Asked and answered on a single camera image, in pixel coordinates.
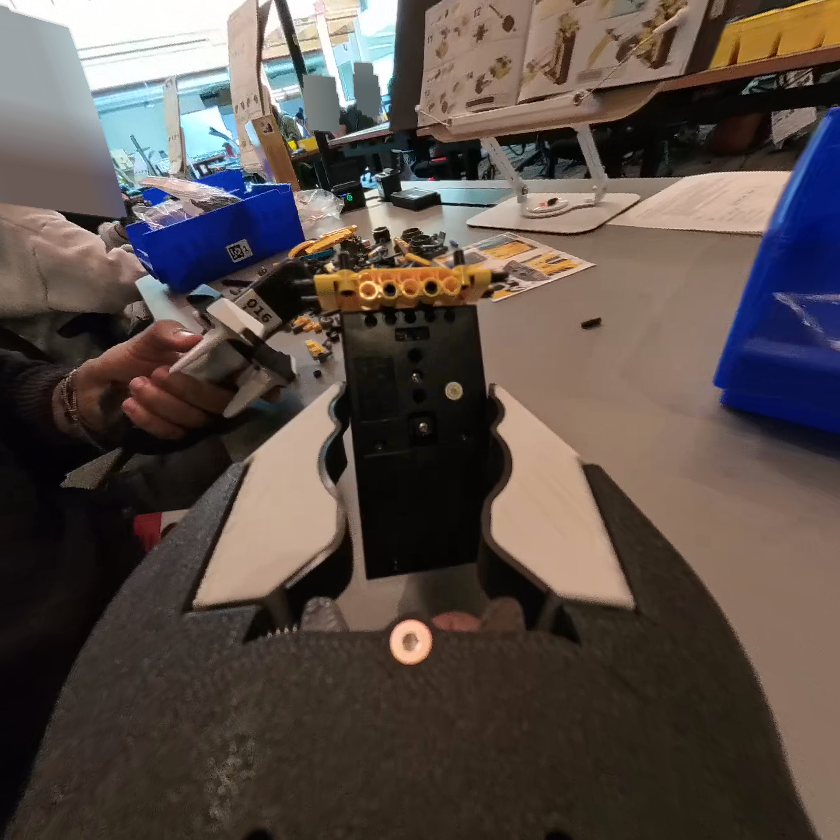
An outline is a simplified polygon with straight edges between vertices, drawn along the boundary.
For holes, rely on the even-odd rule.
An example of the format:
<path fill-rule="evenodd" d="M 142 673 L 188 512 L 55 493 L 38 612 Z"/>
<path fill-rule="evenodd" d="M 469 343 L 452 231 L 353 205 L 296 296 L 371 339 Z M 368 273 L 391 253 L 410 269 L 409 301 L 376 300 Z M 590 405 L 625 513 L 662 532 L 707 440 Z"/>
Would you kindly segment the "yellow printed leaflet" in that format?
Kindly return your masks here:
<path fill-rule="evenodd" d="M 592 268 L 592 262 L 516 233 L 500 233 L 468 245 L 465 264 L 494 275 L 487 298 L 501 301 Z"/>

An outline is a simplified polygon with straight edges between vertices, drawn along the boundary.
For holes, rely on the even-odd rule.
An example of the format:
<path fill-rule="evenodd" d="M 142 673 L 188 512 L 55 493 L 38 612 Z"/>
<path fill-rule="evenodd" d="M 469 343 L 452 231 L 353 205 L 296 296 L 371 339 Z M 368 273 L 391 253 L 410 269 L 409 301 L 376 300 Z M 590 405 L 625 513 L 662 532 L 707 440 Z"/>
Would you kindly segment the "person's left hand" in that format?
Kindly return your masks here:
<path fill-rule="evenodd" d="M 56 396 L 56 414 L 75 417 L 85 432 L 116 439 L 127 422 L 164 441 L 184 438 L 221 417 L 234 391 L 171 374 L 172 365 L 201 342 L 174 321 L 159 321 L 77 368 Z"/>

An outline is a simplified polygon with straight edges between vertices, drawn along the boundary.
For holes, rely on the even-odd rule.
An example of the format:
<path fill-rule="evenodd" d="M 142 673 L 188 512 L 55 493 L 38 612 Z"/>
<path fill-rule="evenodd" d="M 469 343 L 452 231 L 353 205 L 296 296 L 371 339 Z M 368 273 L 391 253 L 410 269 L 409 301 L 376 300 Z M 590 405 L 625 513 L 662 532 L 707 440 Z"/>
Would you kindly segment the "hanging paper instruction sheet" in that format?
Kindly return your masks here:
<path fill-rule="evenodd" d="M 261 117 L 264 112 L 259 70 L 261 41 L 257 1 L 244 1 L 229 15 L 227 55 L 240 163 L 246 173 L 260 173 L 259 155 L 248 133 L 252 119 Z"/>

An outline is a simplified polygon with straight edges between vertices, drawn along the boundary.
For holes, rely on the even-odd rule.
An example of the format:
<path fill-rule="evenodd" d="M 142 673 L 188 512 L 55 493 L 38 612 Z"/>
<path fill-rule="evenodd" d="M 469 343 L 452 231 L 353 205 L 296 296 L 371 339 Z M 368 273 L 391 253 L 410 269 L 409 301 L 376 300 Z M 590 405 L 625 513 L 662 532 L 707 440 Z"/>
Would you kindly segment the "person's left forearm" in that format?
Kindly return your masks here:
<path fill-rule="evenodd" d="M 86 443 L 60 430 L 54 397 L 70 369 L 1 349 L 2 462 L 16 459 L 29 469 L 54 471 L 79 466 Z"/>

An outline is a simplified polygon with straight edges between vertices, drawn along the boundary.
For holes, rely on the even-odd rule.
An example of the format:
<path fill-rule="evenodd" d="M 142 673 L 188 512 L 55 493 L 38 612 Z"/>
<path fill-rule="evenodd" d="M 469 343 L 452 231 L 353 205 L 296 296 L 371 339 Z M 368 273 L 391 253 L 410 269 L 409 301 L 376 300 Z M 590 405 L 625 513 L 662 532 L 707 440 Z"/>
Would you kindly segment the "white paper sheet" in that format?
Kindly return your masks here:
<path fill-rule="evenodd" d="M 762 236 L 790 177 L 788 171 L 691 175 L 634 205 L 611 225 Z"/>

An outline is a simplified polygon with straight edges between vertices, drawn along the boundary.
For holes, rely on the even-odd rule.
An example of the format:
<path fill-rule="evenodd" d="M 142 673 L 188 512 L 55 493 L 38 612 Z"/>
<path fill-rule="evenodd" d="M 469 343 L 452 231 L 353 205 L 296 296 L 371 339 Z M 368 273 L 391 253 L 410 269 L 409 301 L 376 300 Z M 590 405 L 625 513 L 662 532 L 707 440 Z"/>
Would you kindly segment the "yellow storage bins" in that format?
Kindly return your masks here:
<path fill-rule="evenodd" d="M 839 2 L 801 2 L 727 23 L 709 69 L 838 45 Z"/>

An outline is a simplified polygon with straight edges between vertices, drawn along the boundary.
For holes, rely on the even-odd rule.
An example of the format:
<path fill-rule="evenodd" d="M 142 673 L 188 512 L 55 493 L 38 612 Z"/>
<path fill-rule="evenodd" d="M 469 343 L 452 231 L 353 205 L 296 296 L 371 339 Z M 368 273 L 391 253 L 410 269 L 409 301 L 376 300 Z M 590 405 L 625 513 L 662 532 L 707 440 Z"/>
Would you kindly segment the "blue bin with white label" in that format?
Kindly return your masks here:
<path fill-rule="evenodd" d="M 233 194 L 238 203 L 171 226 L 126 227 L 134 254 L 172 291 L 191 291 L 304 241 L 297 195 L 288 184 L 248 184 L 237 170 L 199 182 Z"/>

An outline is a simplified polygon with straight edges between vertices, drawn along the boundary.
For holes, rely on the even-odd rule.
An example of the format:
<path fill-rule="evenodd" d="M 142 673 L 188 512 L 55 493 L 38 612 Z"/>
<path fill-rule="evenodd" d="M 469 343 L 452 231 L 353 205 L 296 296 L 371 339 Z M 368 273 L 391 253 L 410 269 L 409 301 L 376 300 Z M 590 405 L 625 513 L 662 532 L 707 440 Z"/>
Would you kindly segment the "white book stand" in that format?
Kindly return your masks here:
<path fill-rule="evenodd" d="M 558 97 L 516 106 L 448 117 L 433 115 L 417 104 L 419 118 L 434 136 L 444 140 L 478 140 L 491 162 L 503 174 L 512 197 L 479 212 L 467 221 L 470 228 L 513 233 L 582 235 L 595 231 L 640 201 L 634 193 L 610 192 L 610 179 L 592 132 L 595 119 L 605 110 L 594 89 L 580 89 Z M 503 135 L 544 129 L 571 128 L 590 174 L 587 192 L 534 192 L 522 179 L 501 148 Z"/>

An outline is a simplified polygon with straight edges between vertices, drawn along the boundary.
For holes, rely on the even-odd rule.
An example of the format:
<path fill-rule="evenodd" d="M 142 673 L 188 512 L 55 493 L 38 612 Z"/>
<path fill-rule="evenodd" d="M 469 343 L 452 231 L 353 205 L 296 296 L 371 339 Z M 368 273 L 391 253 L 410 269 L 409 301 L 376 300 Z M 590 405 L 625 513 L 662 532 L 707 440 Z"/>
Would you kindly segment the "pile of small building parts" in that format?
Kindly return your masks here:
<path fill-rule="evenodd" d="M 436 308 L 464 305 L 477 287 L 464 253 L 456 249 L 447 261 L 446 234 L 426 234 L 417 227 L 392 236 L 387 227 L 373 229 L 371 238 L 358 235 L 356 225 L 337 227 L 326 234 L 305 239 L 282 260 L 298 260 L 311 272 L 317 301 L 281 331 L 303 335 L 307 352 L 316 364 L 325 364 L 340 341 L 340 316 L 344 313 L 399 312 L 417 310 L 433 314 Z M 263 269 L 248 285 L 236 290 L 236 298 L 257 279 L 282 261 Z"/>

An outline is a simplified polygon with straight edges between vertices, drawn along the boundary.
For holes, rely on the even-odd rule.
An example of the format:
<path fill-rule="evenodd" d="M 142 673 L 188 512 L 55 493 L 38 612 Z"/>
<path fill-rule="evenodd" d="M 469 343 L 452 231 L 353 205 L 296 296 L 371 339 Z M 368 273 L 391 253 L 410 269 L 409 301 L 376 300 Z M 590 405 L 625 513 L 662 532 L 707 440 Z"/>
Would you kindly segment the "large blue storage bin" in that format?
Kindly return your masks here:
<path fill-rule="evenodd" d="M 839 352 L 773 294 L 839 293 L 839 108 L 818 124 L 762 236 L 714 377 L 727 408 L 839 432 Z"/>

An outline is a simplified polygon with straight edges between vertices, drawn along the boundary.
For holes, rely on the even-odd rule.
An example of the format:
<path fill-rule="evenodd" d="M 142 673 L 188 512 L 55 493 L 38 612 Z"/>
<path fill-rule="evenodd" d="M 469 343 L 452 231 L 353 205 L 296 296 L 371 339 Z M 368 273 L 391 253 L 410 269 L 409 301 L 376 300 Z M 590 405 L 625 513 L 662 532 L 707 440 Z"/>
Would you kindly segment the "clear plastic bag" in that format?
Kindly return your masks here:
<path fill-rule="evenodd" d="M 321 188 L 299 190 L 293 193 L 293 197 L 304 228 L 325 219 L 340 219 L 343 213 L 343 199 Z"/>

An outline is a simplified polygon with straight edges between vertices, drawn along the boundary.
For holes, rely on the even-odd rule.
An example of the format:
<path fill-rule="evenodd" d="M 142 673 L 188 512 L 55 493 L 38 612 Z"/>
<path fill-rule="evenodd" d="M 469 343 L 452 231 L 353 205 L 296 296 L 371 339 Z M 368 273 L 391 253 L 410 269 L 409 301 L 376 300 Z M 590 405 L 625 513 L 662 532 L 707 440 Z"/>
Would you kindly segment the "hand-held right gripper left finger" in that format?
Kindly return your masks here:
<path fill-rule="evenodd" d="M 346 384 L 330 385 L 247 457 L 192 608 L 258 606 L 276 627 L 298 624 L 291 589 L 348 533 L 339 483 L 347 468 Z"/>

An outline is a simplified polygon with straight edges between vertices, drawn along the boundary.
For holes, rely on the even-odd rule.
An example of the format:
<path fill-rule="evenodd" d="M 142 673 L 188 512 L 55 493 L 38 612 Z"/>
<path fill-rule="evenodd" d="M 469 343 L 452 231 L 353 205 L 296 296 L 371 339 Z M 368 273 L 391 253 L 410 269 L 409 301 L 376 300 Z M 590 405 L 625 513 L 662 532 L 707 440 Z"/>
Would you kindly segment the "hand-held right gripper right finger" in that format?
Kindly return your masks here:
<path fill-rule="evenodd" d="M 523 629 L 576 629 L 574 610 L 636 616 L 582 457 L 501 385 L 488 394 L 479 583 Z"/>

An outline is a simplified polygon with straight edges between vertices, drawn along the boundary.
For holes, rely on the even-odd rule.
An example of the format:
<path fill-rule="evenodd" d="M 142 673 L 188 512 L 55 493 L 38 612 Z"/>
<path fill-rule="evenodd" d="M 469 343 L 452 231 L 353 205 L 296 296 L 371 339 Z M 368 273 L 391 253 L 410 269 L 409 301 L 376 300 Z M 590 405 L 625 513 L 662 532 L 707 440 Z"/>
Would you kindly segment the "clear plastic bags in bin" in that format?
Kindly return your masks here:
<path fill-rule="evenodd" d="M 773 298 L 790 309 L 819 345 L 839 352 L 839 293 L 777 291 Z"/>

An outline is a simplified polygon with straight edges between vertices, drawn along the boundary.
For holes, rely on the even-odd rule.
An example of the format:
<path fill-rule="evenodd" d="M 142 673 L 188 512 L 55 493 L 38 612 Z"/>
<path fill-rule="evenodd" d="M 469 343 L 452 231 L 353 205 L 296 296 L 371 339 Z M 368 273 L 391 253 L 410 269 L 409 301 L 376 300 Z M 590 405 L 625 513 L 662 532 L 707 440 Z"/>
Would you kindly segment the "open building instruction booklet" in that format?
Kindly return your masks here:
<path fill-rule="evenodd" d="M 424 18 L 418 124 L 702 69 L 725 2 L 449 1 Z"/>

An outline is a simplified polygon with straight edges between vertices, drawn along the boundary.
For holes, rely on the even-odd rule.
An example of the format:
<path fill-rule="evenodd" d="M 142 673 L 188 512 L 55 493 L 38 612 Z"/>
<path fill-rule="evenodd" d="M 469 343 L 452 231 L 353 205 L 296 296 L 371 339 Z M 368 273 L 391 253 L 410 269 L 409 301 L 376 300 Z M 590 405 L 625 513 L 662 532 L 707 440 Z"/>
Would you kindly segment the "black battery box with yellow bricks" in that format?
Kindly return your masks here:
<path fill-rule="evenodd" d="M 487 384 L 476 304 L 508 278 L 468 266 L 339 267 L 316 275 L 340 315 L 369 579 L 474 562 L 486 496 Z"/>

